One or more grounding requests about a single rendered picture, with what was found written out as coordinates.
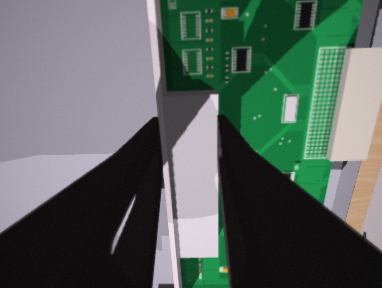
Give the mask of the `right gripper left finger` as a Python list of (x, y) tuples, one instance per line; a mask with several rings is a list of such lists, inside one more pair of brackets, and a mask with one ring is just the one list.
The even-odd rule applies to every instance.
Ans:
[(162, 180), (153, 117), (113, 155), (0, 233), (0, 288), (153, 288)]

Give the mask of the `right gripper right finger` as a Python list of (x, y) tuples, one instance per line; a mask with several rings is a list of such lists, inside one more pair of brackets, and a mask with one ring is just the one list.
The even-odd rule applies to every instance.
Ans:
[(259, 155), (225, 115), (217, 165), (229, 288), (382, 288), (382, 251)]

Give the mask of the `black metal enclosure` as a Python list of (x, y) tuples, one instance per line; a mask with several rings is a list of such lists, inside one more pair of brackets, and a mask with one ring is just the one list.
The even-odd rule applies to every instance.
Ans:
[(382, 251), (382, 163), (360, 234)]

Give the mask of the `grey flat mat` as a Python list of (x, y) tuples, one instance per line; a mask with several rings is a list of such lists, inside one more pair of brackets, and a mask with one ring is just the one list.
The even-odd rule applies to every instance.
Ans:
[[(0, 0), (0, 233), (158, 117), (147, 0)], [(361, 161), (332, 161), (345, 221)]]

